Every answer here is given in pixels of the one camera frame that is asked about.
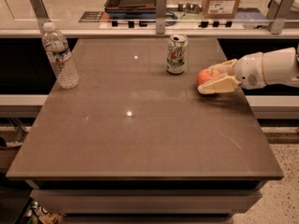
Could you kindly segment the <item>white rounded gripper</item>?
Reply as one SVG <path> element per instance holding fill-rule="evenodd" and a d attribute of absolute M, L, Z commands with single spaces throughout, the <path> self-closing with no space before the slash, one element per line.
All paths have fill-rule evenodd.
<path fill-rule="evenodd" d="M 245 55 L 239 60 L 217 63 L 211 65 L 210 69 L 224 74 L 200 84 L 197 90 L 201 94 L 233 92 L 239 85 L 246 90 L 261 89 L 265 86 L 262 52 Z"/>

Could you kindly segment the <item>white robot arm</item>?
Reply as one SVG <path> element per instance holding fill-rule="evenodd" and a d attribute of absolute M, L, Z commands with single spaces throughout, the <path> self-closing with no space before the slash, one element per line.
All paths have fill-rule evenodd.
<path fill-rule="evenodd" d="M 197 90 L 201 94 L 214 94 L 232 92 L 238 87 L 255 90 L 275 84 L 298 88 L 298 76 L 295 48 L 256 52 L 202 70 L 197 78 Z"/>

